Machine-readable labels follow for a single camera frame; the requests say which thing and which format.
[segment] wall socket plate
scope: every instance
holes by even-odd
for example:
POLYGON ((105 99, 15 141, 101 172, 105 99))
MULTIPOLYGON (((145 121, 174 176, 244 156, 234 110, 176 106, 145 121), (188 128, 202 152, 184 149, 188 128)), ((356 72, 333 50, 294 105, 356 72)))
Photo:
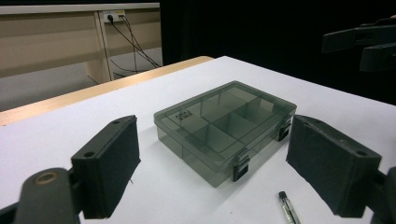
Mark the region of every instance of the wall socket plate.
POLYGON ((120 16, 125 16, 125 10, 107 10, 103 11, 103 20, 104 22, 110 22, 108 16, 111 15, 113 17, 113 21, 123 21, 120 16))

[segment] translucent gray box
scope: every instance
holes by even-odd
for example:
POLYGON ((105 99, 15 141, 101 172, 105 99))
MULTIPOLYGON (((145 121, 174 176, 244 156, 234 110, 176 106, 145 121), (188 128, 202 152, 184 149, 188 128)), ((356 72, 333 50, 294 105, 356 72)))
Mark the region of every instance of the translucent gray box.
POLYGON ((154 114, 159 139, 213 187, 289 133, 297 106, 239 81, 154 114))

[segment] electrical cable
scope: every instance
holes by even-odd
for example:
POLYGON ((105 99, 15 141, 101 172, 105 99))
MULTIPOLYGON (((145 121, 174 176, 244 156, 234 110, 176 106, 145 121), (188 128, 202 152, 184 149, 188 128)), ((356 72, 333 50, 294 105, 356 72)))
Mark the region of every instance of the electrical cable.
POLYGON ((119 65, 117 65, 116 63, 114 63, 114 61, 113 61, 112 59, 110 59, 110 61, 111 61, 114 65, 116 65, 120 70, 124 70, 124 71, 127 71, 127 72, 136 72, 136 73, 137 73, 137 69, 135 69, 135 70, 129 70, 129 69, 121 68, 119 65))
MULTIPOLYGON (((132 43, 134 44, 134 36, 132 34, 131 24, 129 24, 129 22, 128 22, 128 23, 126 23, 126 26, 127 26, 128 30, 129 30, 129 33, 131 33, 132 43)), ((135 46, 135 44, 134 44, 134 70, 137 73, 136 46, 135 46)))
POLYGON ((142 49, 142 47, 140 46, 139 42, 137 42, 136 37, 134 37, 134 34, 132 33, 132 29, 131 29, 131 23, 129 23, 128 19, 124 16, 121 16, 122 20, 125 22, 125 25, 128 27, 128 30, 131 34, 132 40, 133 42, 135 41, 138 48, 143 52, 143 54, 145 54, 147 56, 147 58, 151 61, 151 63, 155 63, 154 60, 152 60, 142 49))
MULTIPOLYGON (((139 71, 137 71, 137 73, 141 73, 141 72, 147 72, 148 70, 139 70, 139 71)), ((131 74, 131 75, 122 75, 122 74, 120 74, 120 73, 116 73, 116 72, 113 72, 113 74, 114 75, 116 75, 116 76, 119 76, 119 77, 131 77, 131 76, 134 76, 134 75, 136 75, 136 74, 131 74)))
MULTIPOLYGON (((122 19, 124 20, 124 22, 126 23, 128 30, 130 30, 130 23, 125 19, 125 17, 122 16, 122 19)), ((133 43, 128 37, 126 37, 115 25, 113 20, 109 19, 111 25, 134 47, 137 48, 138 51, 137 53, 144 59, 146 59, 148 62, 150 62, 154 67, 161 67, 160 65, 158 65, 157 63, 155 63, 145 52, 143 52, 142 48, 140 47, 139 43, 137 42, 136 38, 134 37, 132 30, 130 30, 131 36, 132 36, 132 40, 136 41, 136 44, 133 43)))

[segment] black curtain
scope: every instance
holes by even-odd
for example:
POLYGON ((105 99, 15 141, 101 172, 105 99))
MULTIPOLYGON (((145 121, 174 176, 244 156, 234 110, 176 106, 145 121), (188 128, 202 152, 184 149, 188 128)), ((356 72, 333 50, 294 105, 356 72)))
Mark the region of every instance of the black curtain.
POLYGON ((322 53, 325 34, 396 14, 394 0, 161 1, 163 62, 230 56, 396 105, 396 71, 359 71, 362 47, 322 53))

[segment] marker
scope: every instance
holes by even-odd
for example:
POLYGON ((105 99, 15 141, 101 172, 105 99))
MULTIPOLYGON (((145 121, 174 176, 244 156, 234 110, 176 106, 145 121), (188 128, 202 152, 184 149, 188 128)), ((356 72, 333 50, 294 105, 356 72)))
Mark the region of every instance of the marker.
POLYGON ((282 208, 283 211, 285 212, 286 219, 288 220, 289 224, 301 224, 300 220, 297 217, 296 212, 293 209, 293 206, 291 206, 291 202, 286 195, 285 191, 280 191, 279 192, 279 198, 280 201, 282 202, 282 208))

